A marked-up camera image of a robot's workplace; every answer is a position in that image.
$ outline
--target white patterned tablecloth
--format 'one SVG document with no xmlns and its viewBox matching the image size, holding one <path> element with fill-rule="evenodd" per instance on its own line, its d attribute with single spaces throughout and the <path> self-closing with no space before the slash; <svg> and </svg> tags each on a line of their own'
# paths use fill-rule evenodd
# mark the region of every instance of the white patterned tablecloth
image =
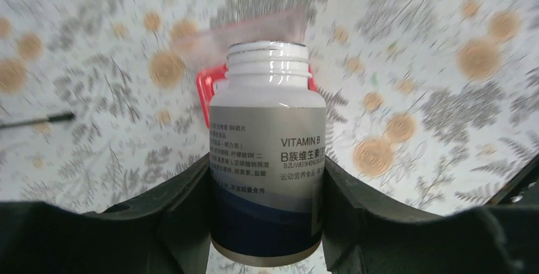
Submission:
<svg viewBox="0 0 539 274">
<path fill-rule="evenodd" d="M 0 0 L 0 198 L 101 211 L 208 152 L 172 38 L 302 7 L 351 175 L 438 214 L 480 205 L 539 150 L 539 0 Z M 325 273 L 322 250 L 257 269 L 214 249 L 209 273 Z"/>
</svg>

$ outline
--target floral pattern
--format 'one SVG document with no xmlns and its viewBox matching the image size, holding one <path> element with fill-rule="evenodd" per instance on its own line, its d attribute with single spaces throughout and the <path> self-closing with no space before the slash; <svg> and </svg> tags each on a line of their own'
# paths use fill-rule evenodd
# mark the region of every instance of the floral pattern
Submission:
<svg viewBox="0 0 539 274">
<path fill-rule="evenodd" d="M 101 211 L 208 151 L 173 40 L 290 8 L 327 103 L 326 153 L 438 214 L 486 203 L 539 151 L 538 0 L 0 0 L 0 198 Z M 210 251 L 208 273 L 325 273 Z"/>
</svg>

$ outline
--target white plastic bottle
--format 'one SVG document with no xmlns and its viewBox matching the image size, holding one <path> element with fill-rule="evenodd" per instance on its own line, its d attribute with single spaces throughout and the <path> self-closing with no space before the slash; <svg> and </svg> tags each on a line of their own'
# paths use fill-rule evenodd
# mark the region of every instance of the white plastic bottle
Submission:
<svg viewBox="0 0 539 274">
<path fill-rule="evenodd" d="M 305 45 L 230 46 L 229 86 L 210 103 L 212 242 L 251 266 L 283 266 L 322 237 L 325 101 L 308 89 Z"/>
</svg>

